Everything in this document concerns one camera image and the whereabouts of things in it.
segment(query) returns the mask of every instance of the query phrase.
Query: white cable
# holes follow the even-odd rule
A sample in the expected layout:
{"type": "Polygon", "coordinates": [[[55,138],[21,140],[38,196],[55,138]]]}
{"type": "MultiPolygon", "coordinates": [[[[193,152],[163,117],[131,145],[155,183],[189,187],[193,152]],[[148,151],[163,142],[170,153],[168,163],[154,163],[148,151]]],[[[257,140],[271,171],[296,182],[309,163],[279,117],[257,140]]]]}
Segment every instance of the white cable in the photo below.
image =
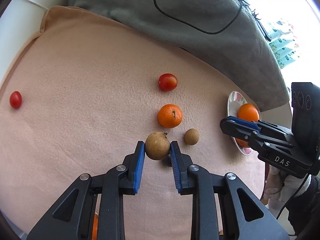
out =
{"type": "Polygon", "coordinates": [[[36,5],[36,6],[41,7],[41,8],[44,9],[45,11],[48,11],[48,10],[49,10],[47,7],[44,7],[44,6],[42,6],[41,4],[38,4],[38,3],[36,3],[36,2],[34,2],[34,1],[32,1],[32,0],[26,0],[26,1],[32,3],[32,4],[36,5]]]}

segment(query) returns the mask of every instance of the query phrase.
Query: blue gripper pad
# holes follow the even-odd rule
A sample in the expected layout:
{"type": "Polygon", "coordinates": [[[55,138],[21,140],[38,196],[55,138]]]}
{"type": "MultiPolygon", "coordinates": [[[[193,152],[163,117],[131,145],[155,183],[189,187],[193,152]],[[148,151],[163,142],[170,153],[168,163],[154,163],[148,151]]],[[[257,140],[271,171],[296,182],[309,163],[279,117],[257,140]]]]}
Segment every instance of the blue gripper pad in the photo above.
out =
{"type": "Polygon", "coordinates": [[[138,190],[140,188],[143,164],[144,164],[144,142],[141,145],[137,166],[134,171],[133,191],[135,194],[138,193],[138,190]]]}
{"type": "Polygon", "coordinates": [[[240,119],[240,118],[237,118],[237,117],[234,117],[234,116],[228,116],[227,119],[231,120],[231,121],[235,121],[238,124],[241,124],[243,126],[246,126],[248,128],[251,128],[251,129],[254,129],[254,130],[257,130],[257,131],[261,130],[258,127],[258,125],[256,123],[253,123],[253,122],[248,122],[246,120],[243,120],[243,119],[240,119]]]}
{"type": "Polygon", "coordinates": [[[172,143],[170,145],[170,157],[171,157],[171,165],[172,165],[172,170],[173,170],[174,183],[176,185],[176,189],[178,190],[178,193],[181,193],[181,190],[182,190],[181,173],[180,173],[180,168],[179,168],[177,156],[176,156],[174,146],[172,143]]]}

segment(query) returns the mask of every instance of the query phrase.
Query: gray cloth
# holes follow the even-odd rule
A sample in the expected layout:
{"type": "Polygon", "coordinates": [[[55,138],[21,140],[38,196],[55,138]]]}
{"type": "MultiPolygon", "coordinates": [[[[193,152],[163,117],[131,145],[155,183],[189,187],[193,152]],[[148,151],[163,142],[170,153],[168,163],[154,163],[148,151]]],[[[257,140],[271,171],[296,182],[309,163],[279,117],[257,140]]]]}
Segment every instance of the gray cloth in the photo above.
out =
{"type": "MultiPolygon", "coordinates": [[[[165,13],[207,32],[225,27],[239,10],[237,0],[156,1],[165,13]]],[[[231,79],[262,112],[289,101],[276,58],[245,8],[226,30],[210,35],[163,15],[153,0],[70,0],[69,5],[187,50],[231,79]]]]}

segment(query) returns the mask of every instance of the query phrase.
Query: white plate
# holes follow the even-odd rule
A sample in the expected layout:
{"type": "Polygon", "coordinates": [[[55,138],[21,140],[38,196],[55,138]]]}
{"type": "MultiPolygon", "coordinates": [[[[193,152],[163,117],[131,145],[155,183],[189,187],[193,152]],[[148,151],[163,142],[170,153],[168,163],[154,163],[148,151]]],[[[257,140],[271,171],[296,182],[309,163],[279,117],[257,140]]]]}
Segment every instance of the white plate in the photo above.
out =
{"type": "MultiPolygon", "coordinates": [[[[227,117],[230,115],[234,117],[238,117],[238,110],[240,106],[246,103],[247,101],[239,92],[237,91],[231,92],[228,98],[228,103],[227,103],[227,117]]],[[[234,137],[231,137],[231,138],[242,154],[249,155],[250,153],[252,153],[253,150],[251,148],[242,148],[236,143],[236,140],[234,137]]]]}

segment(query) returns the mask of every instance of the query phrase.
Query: gloved hand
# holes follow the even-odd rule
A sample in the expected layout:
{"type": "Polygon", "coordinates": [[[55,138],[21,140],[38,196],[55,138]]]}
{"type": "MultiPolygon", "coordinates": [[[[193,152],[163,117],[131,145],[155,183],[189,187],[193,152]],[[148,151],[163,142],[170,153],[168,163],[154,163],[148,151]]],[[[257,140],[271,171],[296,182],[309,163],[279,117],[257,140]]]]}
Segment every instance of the gloved hand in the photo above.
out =
{"type": "MultiPolygon", "coordinates": [[[[269,208],[270,212],[274,216],[277,216],[283,205],[300,187],[304,178],[297,179],[296,177],[287,175],[285,172],[280,171],[271,165],[269,167],[270,170],[264,190],[264,199],[269,200],[267,208],[269,208]]],[[[308,176],[308,179],[303,184],[296,196],[305,193],[310,185],[310,182],[311,175],[308,176]]]]}

